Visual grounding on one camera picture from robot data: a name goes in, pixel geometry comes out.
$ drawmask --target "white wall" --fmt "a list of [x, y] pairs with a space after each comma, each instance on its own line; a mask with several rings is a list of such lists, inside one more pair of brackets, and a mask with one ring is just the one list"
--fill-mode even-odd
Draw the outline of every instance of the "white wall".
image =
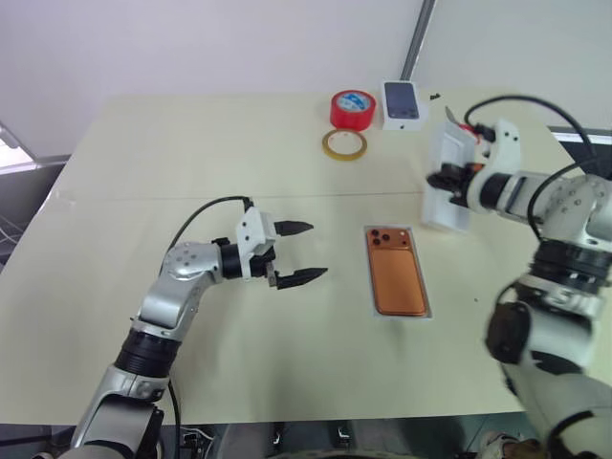
[[400, 75], [421, 4], [2, 0], [0, 121], [65, 155], [119, 93], [375, 88]]
[[612, 1], [438, 0], [413, 79], [516, 88], [610, 129]]

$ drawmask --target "white plastic bracket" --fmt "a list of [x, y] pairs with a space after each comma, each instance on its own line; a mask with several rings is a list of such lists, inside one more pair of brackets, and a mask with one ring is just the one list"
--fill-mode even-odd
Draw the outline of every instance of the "white plastic bracket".
[[251, 278], [251, 258], [263, 255], [276, 241], [276, 229], [270, 213], [249, 208], [236, 226], [238, 255], [242, 278]]

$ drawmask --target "table surface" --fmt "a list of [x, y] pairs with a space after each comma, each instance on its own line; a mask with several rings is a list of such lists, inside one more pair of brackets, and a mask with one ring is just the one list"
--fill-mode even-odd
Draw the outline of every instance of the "table surface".
[[[495, 295], [526, 269], [535, 239], [492, 215], [472, 215], [467, 234], [419, 223], [444, 106], [462, 114], [499, 92], [436, 92], [422, 131], [384, 132], [376, 119], [353, 163], [321, 151], [329, 94], [109, 102], [0, 275], [0, 423], [75, 423], [173, 233], [203, 202], [235, 193], [315, 225], [277, 243], [281, 271], [329, 272], [285, 291], [234, 280], [205, 294], [174, 365], [185, 423], [520, 409], [483, 337]], [[531, 109], [507, 103], [479, 115], [518, 126], [524, 168], [569, 163]], [[233, 236], [239, 217], [237, 204], [212, 208], [185, 239]], [[432, 320], [375, 317], [363, 227], [381, 224], [413, 227]], [[608, 308], [590, 371], [608, 383], [610, 318]]]

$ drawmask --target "smartphone back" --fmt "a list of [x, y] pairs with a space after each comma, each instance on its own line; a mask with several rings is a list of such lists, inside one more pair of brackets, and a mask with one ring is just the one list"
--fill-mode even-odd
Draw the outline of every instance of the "smartphone back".
[[386, 316], [427, 316], [425, 285], [410, 232], [370, 228], [366, 238], [377, 311]]

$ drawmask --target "black wire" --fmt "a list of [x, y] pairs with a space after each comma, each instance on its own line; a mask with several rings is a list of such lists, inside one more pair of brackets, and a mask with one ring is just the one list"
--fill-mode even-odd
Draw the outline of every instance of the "black wire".
[[573, 163], [573, 164], [570, 164], [570, 165], [566, 165], [562, 169], [560, 169], [557, 172], [555, 172], [554, 174], [550, 175], [544, 182], [542, 182], [535, 189], [535, 192], [532, 195], [531, 199], [529, 200], [529, 204], [527, 205], [527, 223], [529, 223], [529, 226], [533, 230], [533, 232], [535, 234], [535, 237], [537, 237], [538, 240], [541, 239], [541, 236], [540, 236], [540, 233], [539, 233], [539, 229], [537, 228], [536, 218], [534, 217], [534, 208], [536, 207], [536, 200], [537, 200], [537, 198], [539, 198], [539, 195], [542, 194], [542, 191], [544, 191], [544, 189], [548, 185], [550, 185], [556, 179], [561, 177], [563, 174], [565, 174], [565, 173], [567, 173], [567, 172], [569, 172], [571, 170], [574, 170], [577, 167], [582, 167], [583, 165], [594, 163], [595, 161], [598, 161], [598, 160], [599, 160], [599, 158], [589, 158], [588, 160], [580, 161], [579, 163]]
[[[170, 249], [176, 246], [176, 243], [179, 242], [179, 239], [187, 229], [187, 227], [191, 224], [191, 222], [200, 215], [207, 208], [211, 208], [215, 204], [226, 203], [227, 201], [242, 201], [245, 207], [245, 211], [252, 206], [252, 199], [248, 196], [226, 196], [224, 198], [213, 199], [212, 201], [207, 202], [203, 206], [197, 208], [189, 217], [185, 220], [185, 222], [181, 225], [179, 230], [176, 232], [170, 245], [165, 251], [168, 253]], [[162, 266], [160, 266], [160, 273], [162, 273], [162, 267], [164, 262], [162, 262]], [[179, 409], [179, 402], [176, 398], [176, 394], [174, 393], [174, 387], [172, 386], [172, 380], [168, 381], [168, 391], [170, 392], [170, 398], [172, 399], [172, 409], [174, 410], [174, 427], [175, 427], [175, 439], [174, 439], [174, 458], [180, 459], [181, 457], [181, 411]]]
[[179, 408], [179, 401], [174, 393], [174, 386], [172, 380], [168, 382], [168, 391], [170, 392], [170, 398], [172, 399], [172, 409], [174, 410], [174, 459], [181, 459], [181, 410]]
[[172, 242], [170, 242], [170, 245], [168, 246], [166, 252], [168, 252], [170, 249], [176, 246], [176, 243], [179, 241], [179, 239], [181, 238], [181, 236], [183, 235], [187, 227], [195, 219], [195, 217], [200, 215], [207, 208], [210, 208], [214, 206], [215, 204], [225, 203], [227, 201], [242, 201], [245, 205], [245, 210], [247, 210], [249, 207], [252, 206], [252, 200], [248, 196], [226, 196], [225, 198], [217, 198], [217, 199], [213, 199], [212, 201], [208, 201], [206, 204], [197, 208], [191, 215], [189, 215], [189, 218], [185, 220], [183, 225], [179, 228], [179, 230], [176, 232], [176, 234], [172, 238]]
[[[549, 102], [548, 100], [544, 100], [543, 98], [536, 98], [534, 96], [523, 96], [520, 94], [507, 94], [503, 96], [497, 96], [495, 98], [488, 98], [486, 100], [476, 103], [475, 105], [473, 105], [472, 107], [468, 109], [468, 111], [463, 117], [465, 124], [467, 124], [469, 127], [474, 129], [475, 126], [470, 121], [470, 115], [475, 110], [479, 109], [480, 107], [484, 107], [485, 105], [499, 102], [501, 100], [522, 100], [526, 102], [532, 102], [538, 105], [542, 105], [548, 108], [549, 110], [554, 111], [559, 116], [561, 116], [564, 120], [566, 120], [574, 128], [576, 133], [582, 139], [582, 143], [584, 144], [584, 148], [586, 148], [587, 153], [591, 156], [591, 158], [589, 158], [588, 160], [584, 160], [579, 163], [573, 163], [573, 164], [567, 165], [563, 167], [562, 169], [558, 170], [557, 172], [552, 174], [550, 177], [548, 177], [544, 182], [542, 182], [540, 186], [535, 190], [535, 193], [532, 195], [531, 199], [529, 200], [529, 205], [527, 206], [527, 223], [529, 223], [529, 226], [534, 232], [535, 237], [538, 240], [540, 240], [541, 236], [539, 233], [539, 229], [537, 228], [536, 218], [534, 217], [534, 207], [536, 206], [536, 200], [539, 197], [539, 195], [542, 194], [542, 191], [544, 191], [544, 189], [548, 185], [550, 185], [552, 182], [554, 182], [556, 179], [558, 179], [560, 176], [562, 176], [566, 172], [569, 172], [570, 170], [573, 170], [577, 167], [581, 167], [583, 165], [598, 161], [599, 157], [598, 157], [597, 152], [595, 151], [593, 144], [591, 143], [591, 140], [589, 139], [589, 136], [586, 134], [586, 132], [584, 131], [584, 128], [580, 125], [580, 123], [577, 122], [576, 119], [572, 117], [569, 113], [567, 113], [565, 110], [563, 110], [557, 105], [554, 105], [552, 102]], [[598, 170], [599, 172], [601, 172], [601, 164], [598, 164]]]

